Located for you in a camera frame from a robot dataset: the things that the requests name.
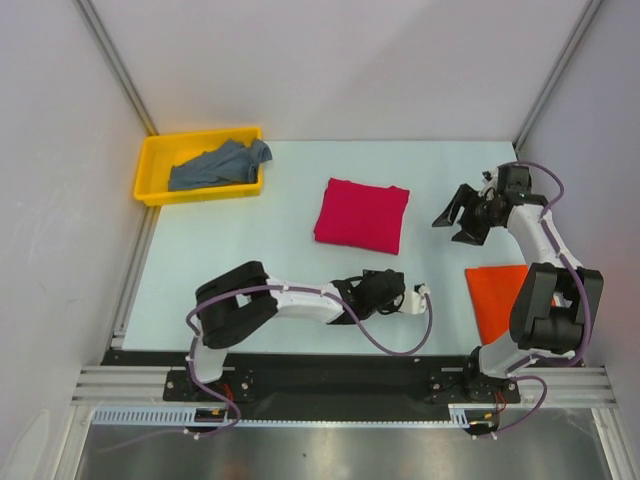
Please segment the pink t-shirt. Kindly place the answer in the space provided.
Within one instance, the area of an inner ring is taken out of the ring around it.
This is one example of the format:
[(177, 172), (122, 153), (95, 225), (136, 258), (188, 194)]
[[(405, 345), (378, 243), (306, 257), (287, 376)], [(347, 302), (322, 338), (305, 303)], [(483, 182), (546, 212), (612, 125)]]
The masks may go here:
[(313, 234), (320, 243), (398, 255), (410, 191), (330, 178)]

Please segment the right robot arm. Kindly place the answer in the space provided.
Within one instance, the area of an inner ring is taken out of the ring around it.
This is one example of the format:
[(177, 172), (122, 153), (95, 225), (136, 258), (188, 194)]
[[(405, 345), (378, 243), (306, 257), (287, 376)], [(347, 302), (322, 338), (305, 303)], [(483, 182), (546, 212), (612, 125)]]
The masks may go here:
[(508, 331), (467, 357), (458, 382), (451, 387), (453, 399), (488, 403), (529, 366), (568, 368), (581, 361), (604, 279), (571, 254), (544, 196), (520, 187), (481, 193), (462, 184), (433, 224), (459, 224), (453, 241), (477, 246), (483, 245), (490, 229), (504, 227), (528, 266), (511, 308)]

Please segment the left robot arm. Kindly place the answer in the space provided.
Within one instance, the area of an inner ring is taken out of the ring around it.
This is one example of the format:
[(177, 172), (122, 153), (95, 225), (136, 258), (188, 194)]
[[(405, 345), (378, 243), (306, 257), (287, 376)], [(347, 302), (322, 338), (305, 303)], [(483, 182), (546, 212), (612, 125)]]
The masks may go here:
[(322, 325), (355, 325), (373, 314), (392, 314), (409, 298), (404, 274), (391, 269), (320, 286), (287, 284), (250, 261), (196, 290), (186, 323), (194, 333), (187, 356), (186, 387), (197, 398), (214, 397), (231, 347), (275, 318), (302, 318)]

